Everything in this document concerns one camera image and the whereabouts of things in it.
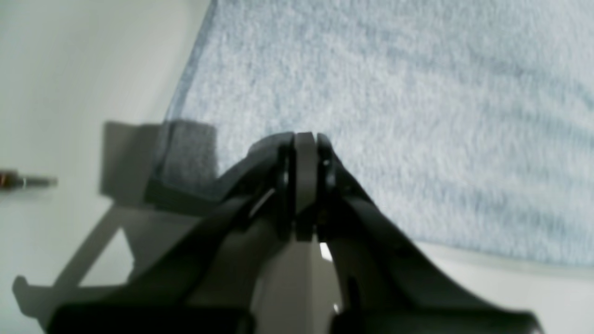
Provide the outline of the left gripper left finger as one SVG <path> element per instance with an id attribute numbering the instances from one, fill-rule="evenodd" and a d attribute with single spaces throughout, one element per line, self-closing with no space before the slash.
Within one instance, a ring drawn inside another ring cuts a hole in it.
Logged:
<path id="1" fill-rule="evenodd" d="M 265 146 L 225 198 L 131 283 L 60 307 L 51 334 L 252 334 L 252 292 L 295 217 L 297 135 Z"/>

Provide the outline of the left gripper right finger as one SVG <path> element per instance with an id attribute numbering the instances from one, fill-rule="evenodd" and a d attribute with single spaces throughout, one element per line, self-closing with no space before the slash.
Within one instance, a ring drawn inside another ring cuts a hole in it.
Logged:
<path id="1" fill-rule="evenodd" d="M 437 268 L 317 136 L 316 233 L 333 257 L 343 311 L 333 334 L 541 334 L 536 317 L 487 302 Z"/>

